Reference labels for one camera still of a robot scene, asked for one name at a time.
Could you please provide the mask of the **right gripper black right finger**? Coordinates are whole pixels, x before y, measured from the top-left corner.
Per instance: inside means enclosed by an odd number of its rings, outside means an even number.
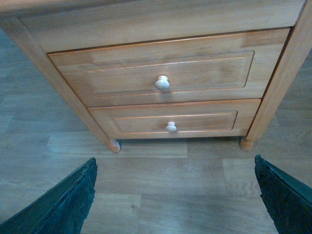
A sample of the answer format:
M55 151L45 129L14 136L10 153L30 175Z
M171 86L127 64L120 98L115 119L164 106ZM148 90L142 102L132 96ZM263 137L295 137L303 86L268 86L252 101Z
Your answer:
M255 175L261 198L280 234L312 232L312 189L256 155Z

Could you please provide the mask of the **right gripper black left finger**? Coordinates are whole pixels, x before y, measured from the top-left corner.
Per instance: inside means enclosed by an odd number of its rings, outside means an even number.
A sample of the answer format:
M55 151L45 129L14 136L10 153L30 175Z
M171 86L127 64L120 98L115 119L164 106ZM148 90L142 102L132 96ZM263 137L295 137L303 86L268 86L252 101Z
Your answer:
M0 225L2 234L79 234L95 198L98 166L91 158Z

